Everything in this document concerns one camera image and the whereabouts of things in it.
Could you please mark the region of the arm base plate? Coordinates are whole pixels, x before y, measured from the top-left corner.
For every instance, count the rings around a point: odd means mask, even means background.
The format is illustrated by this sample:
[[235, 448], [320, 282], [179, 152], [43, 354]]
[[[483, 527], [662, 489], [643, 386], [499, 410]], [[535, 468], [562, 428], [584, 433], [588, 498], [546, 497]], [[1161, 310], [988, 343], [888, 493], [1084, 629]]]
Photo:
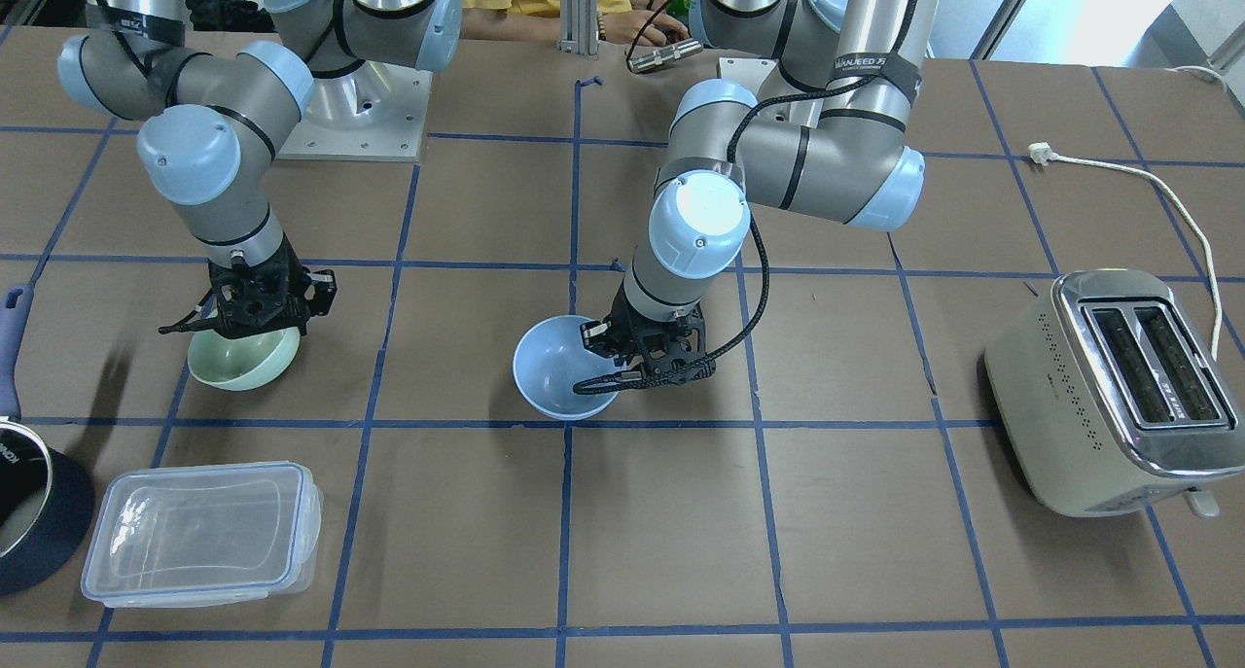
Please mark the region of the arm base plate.
[[[753, 92], [756, 100], [777, 100], [781, 96], [804, 93], [793, 87], [781, 73], [779, 62], [773, 58], [721, 56], [720, 78], [732, 80]], [[757, 119], [815, 128], [823, 109], [823, 100], [802, 100], [786, 104], [769, 104], [761, 109]]]
[[366, 61], [316, 80], [303, 122], [276, 154], [286, 160], [420, 160], [433, 73]]

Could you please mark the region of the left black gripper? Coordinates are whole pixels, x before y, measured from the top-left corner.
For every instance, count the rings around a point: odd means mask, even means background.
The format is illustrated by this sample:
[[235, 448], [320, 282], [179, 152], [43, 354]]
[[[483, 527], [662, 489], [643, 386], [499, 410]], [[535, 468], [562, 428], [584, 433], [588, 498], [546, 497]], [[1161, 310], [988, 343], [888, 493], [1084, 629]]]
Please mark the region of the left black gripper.
[[583, 389], [649, 389], [707, 379], [716, 361], [707, 357], [701, 306], [674, 321], [652, 321], [630, 304], [614, 304], [603, 321], [580, 327], [584, 348], [622, 368], [583, 379]]

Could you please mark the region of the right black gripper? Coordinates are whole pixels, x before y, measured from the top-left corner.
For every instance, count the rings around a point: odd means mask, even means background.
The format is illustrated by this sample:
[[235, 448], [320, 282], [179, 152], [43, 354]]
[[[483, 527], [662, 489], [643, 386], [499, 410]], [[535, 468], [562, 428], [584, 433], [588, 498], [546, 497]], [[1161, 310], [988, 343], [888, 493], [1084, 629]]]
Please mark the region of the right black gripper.
[[337, 277], [330, 269], [311, 272], [298, 259], [293, 244], [281, 243], [261, 264], [208, 264], [213, 317], [190, 321], [190, 331], [213, 331], [227, 340], [295, 328], [329, 313], [337, 296]]

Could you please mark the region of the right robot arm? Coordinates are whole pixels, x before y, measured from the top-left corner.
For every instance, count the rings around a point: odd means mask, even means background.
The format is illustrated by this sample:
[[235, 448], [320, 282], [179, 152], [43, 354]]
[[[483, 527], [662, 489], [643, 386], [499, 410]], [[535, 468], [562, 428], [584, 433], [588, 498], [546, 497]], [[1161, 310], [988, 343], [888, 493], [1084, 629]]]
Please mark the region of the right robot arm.
[[177, 0], [88, 0], [88, 34], [57, 60], [71, 100], [139, 122], [137, 151], [205, 253], [213, 317], [188, 315], [164, 333], [227, 340], [306, 331], [337, 294], [312, 272], [268, 204], [261, 179], [305, 118], [315, 85], [369, 62], [444, 70], [462, 0], [263, 0], [279, 42], [225, 58], [188, 49]]

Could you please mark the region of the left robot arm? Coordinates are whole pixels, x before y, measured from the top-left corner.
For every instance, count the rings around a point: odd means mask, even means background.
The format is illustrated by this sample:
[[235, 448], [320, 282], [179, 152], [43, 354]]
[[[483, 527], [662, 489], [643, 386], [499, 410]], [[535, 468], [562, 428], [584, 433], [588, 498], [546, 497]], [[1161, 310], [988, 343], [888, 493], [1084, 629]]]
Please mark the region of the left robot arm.
[[574, 384], [596, 396], [712, 374], [701, 299], [757, 229], [753, 204], [890, 230], [919, 202], [906, 144], [939, 0], [691, 0], [693, 37], [769, 57], [753, 92], [706, 80], [682, 96], [654, 184], [647, 238], [588, 352], [618, 364]]

